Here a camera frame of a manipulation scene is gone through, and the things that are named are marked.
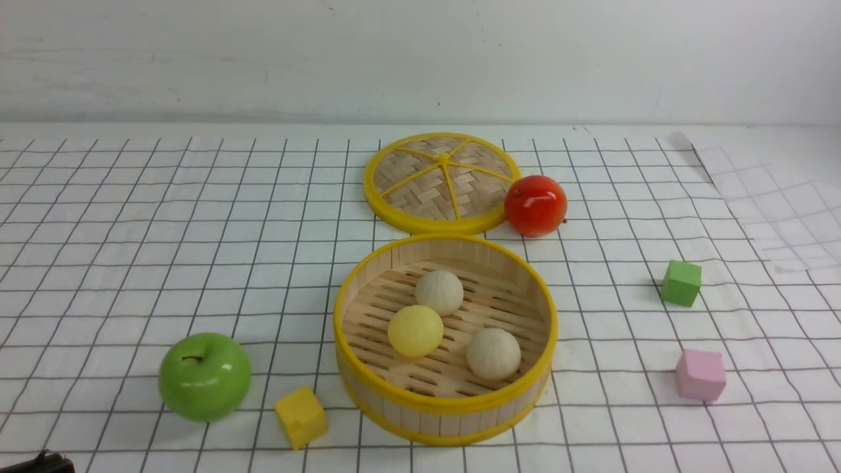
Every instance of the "yellow cube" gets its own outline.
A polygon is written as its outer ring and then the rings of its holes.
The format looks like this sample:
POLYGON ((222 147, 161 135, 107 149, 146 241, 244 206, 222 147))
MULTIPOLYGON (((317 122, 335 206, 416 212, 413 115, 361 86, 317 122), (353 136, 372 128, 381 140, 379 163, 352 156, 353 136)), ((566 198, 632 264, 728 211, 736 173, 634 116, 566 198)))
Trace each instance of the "yellow cube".
POLYGON ((309 386, 298 388, 275 402, 274 411, 293 450, 303 448, 327 432, 324 408, 309 386))

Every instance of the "white ball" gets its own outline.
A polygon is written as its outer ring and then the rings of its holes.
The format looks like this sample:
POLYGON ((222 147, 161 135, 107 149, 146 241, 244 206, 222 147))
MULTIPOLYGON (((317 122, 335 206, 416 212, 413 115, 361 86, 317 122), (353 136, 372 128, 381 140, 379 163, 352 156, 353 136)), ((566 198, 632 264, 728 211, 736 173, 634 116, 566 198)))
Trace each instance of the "white ball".
POLYGON ((479 378, 503 380, 520 368, 520 344, 501 328, 485 328, 468 345, 468 367, 479 378))
POLYGON ((415 301, 446 317, 461 307, 464 286, 453 273, 444 270, 424 274, 415 286, 415 301))

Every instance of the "green apple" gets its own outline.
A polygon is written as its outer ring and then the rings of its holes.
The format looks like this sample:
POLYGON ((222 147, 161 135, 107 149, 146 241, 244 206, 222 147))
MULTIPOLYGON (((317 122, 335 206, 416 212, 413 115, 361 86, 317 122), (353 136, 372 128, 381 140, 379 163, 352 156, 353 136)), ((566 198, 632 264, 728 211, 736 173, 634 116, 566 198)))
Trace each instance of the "green apple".
POLYGON ((195 333, 167 351, 158 390, 177 415, 209 423, 240 406, 251 386, 248 353, 221 333, 195 333))

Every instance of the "bamboo steamer lid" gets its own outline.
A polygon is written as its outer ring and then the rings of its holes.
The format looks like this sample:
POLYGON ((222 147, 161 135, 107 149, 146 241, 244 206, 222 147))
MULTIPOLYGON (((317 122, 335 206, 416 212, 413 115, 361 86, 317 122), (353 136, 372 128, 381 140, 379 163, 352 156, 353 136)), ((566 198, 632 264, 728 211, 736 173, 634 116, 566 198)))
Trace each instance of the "bamboo steamer lid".
POLYGON ((492 143, 430 133, 383 148, 362 183, 374 214, 395 228, 475 235, 505 221, 505 195, 520 177, 514 160, 492 143))

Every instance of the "toy fruit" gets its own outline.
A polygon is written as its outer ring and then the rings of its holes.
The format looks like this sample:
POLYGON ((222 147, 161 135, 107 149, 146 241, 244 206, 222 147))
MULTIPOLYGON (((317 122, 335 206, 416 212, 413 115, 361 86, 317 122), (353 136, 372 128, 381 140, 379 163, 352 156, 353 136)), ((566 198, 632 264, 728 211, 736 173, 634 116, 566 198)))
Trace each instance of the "toy fruit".
POLYGON ((542 175, 516 180, 505 196, 505 217, 524 237, 554 231, 567 215, 567 195, 554 179, 542 175))
POLYGON ((504 380, 520 368, 520 344, 509 332, 484 328, 470 340, 468 367, 479 378, 504 380))
POLYGON ((400 309, 389 322, 389 343, 397 353, 415 358, 426 356, 444 338, 444 322, 426 306, 400 309))
POLYGON ((426 273, 415 285, 415 300, 446 317, 457 311, 464 302, 464 286, 453 273, 439 269, 426 273))
POLYGON ((173 345, 161 361, 158 390, 177 415, 209 423, 240 406, 251 386, 251 362, 233 338, 202 332, 173 345))

